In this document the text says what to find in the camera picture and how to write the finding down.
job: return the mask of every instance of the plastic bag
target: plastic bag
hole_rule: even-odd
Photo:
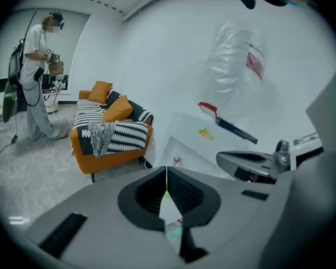
[[[265,69],[265,40],[252,24],[220,24],[206,68],[202,101],[219,117],[237,122],[254,110]]]

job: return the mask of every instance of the white shirt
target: white shirt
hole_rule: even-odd
[[[38,68],[45,69],[45,61],[32,60],[25,56],[25,54],[34,53],[38,51],[41,54],[45,54],[47,50],[46,37],[41,24],[33,26],[29,32],[27,32],[25,45],[24,45],[24,57],[22,59],[22,68],[20,74],[20,83],[28,84],[33,81],[34,74]]]

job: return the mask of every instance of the orange sofa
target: orange sofa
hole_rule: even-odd
[[[80,91],[78,98],[87,99],[91,91]],[[69,139],[73,149],[73,154],[77,160],[78,166],[84,174],[91,174],[92,182],[95,182],[95,172],[112,168],[116,165],[124,164],[128,161],[139,159],[145,155],[148,143],[150,141],[153,128],[150,126],[150,118],[144,121],[148,124],[148,133],[146,139],[146,147],[143,150],[122,151],[116,154],[107,154],[100,157],[94,155],[83,155],[78,140],[78,132],[72,129],[69,133]]]

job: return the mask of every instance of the gray pants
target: gray pants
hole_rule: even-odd
[[[27,105],[27,128],[29,130],[29,139],[37,140],[44,135],[49,138],[57,138],[60,131],[49,121],[41,90],[41,84],[36,81],[32,81],[23,85],[22,90],[27,103],[34,105]]]

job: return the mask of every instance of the person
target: person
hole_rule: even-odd
[[[38,82],[45,70],[45,62],[55,61],[54,54],[48,55],[46,33],[57,33],[63,27],[60,12],[50,13],[41,24],[33,26],[26,35],[24,57],[19,82],[27,102],[27,127],[29,139],[35,141],[47,136],[53,140],[64,138],[67,131],[53,126],[48,118],[42,85]]]

